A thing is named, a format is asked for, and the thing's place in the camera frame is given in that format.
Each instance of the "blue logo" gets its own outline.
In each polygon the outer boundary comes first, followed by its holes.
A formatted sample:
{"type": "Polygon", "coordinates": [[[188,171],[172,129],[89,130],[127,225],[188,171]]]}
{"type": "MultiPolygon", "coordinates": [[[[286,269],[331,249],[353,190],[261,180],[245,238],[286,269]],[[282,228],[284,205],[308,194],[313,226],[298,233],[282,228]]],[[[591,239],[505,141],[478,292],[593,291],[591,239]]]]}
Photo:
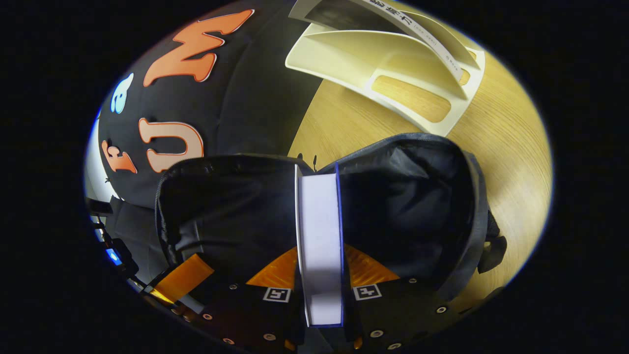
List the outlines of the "blue logo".
{"type": "Polygon", "coordinates": [[[114,95],[111,97],[111,111],[116,111],[116,113],[122,113],[122,110],[125,108],[126,102],[126,91],[131,86],[131,82],[133,81],[133,73],[129,75],[128,78],[120,81],[116,89],[114,90],[114,95]]]}

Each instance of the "wooden table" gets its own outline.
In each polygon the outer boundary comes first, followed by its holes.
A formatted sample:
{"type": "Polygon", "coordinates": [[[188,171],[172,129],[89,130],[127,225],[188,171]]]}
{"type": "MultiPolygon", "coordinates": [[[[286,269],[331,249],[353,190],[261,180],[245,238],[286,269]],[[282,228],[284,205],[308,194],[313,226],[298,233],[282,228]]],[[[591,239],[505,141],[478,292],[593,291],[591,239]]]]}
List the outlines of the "wooden table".
{"type": "MultiPolygon", "coordinates": [[[[430,17],[401,3],[394,6],[430,17]]],[[[445,26],[466,47],[485,50],[445,26]]],[[[480,304],[493,290],[505,286],[525,264],[543,231],[553,184],[548,139],[535,105],[504,65],[485,52],[486,71],[481,86],[447,137],[473,153],[481,165],[489,206],[508,240],[508,248],[499,266],[474,274],[451,304],[458,311],[480,304]]],[[[395,83],[383,84],[381,89],[387,95],[409,95],[407,86],[396,87],[395,83]]],[[[386,137],[419,131],[393,111],[324,80],[299,127],[289,156],[302,153],[312,167],[316,155],[316,165],[322,168],[386,137]]]]}

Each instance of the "wood grain surface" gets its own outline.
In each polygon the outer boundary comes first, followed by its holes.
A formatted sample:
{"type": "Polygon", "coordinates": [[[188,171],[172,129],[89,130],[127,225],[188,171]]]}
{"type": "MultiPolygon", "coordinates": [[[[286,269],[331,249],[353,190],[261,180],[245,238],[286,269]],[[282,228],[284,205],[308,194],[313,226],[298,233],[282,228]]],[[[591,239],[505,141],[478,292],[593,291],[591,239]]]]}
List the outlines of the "wood grain surface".
{"type": "MultiPolygon", "coordinates": [[[[464,45],[485,50],[452,27],[446,27],[464,45]]],[[[396,97],[415,94],[408,86],[395,85],[394,81],[381,84],[379,90],[396,97]]],[[[442,109],[439,107],[435,100],[435,109],[442,109]]],[[[312,166],[316,155],[316,167],[322,168],[386,137],[419,131],[376,102],[324,80],[299,127],[289,156],[302,153],[312,166]]],[[[481,86],[448,138],[476,156],[485,176],[489,206],[508,240],[503,262],[489,272],[476,272],[452,302],[461,311],[505,286],[530,257],[550,207],[553,172],[548,139],[535,105],[516,78],[487,51],[481,86]]]]}

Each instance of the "orange letter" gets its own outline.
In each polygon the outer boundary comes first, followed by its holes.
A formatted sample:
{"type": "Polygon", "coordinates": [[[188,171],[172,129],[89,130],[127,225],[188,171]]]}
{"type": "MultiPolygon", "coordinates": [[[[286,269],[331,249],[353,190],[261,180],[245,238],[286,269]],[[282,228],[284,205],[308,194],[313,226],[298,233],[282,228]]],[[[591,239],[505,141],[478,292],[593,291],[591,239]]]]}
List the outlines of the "orange letter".
{"type": "Polygon", "coordinates": [[[183,45],[166,53],[148,68],[144,77],[144,87],[148,87],[155,79],[164,76],[192,75],[198,83],[205,81],[212,71],[216,54],[206,54],[200,59],[186,59],[218,48],[225,43],[224,40],[207,35],[205,32],[220,31],[222,35],[228,35],[239,29],[253,12],[254,10],[245,10],[241,13],[197,21],[184,28],[173,38],[174,41],[181,42],[183,45]]]}
{"type": "Polygon", "coordinates": [[[133,173],[138,172],[138,170],[135,169],[135,166],[133,165],[129,154],[123,152],[122,156],[118,156],[120,150],[115,146],[109,147],[109,144],[107,144],[107,141],[105,140],[103,140],[101,147],[103,148],[103,152],[105,153],[105,158],[107,159],[107,162],[109,162],[109,167],[114,172],[119,169],[127,169],[133,173]]]}
{"type": "Polygon", "coordinates": [[[186,151],[181,154],[157,154],[155,150],[147,150],[148,164],[153,171],[160,173],[179,161],[203,157],[203,140],[199,132],[190,125],[179,122],[149,123],[146,118],[138,122],[140,137],[144,143],[149,143],[153,138],[175,137],[186,143],[186,151]]]}

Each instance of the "blue light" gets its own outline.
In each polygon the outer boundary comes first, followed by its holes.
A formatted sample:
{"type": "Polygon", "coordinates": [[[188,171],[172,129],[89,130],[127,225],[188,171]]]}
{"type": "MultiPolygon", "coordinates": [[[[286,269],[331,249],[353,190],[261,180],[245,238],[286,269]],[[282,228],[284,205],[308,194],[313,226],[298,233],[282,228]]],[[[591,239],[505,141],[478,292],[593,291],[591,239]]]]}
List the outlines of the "blue light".
{"type": "Polygon", "coordinates": [[[111,248],[108,248],[108,249],[107,249],[107,254],[109,255],[109,258],[111,258],[111,261],[112,261],[115,265],[119,266],[119,265],[121,265],[121,264],[122,264],[122,261],[120,261],[120,255],[118,255],[118,254],[116,253],[116,251],[114,251],[114,250],[113,250],[113,249],[111,249],[111,248]]]}

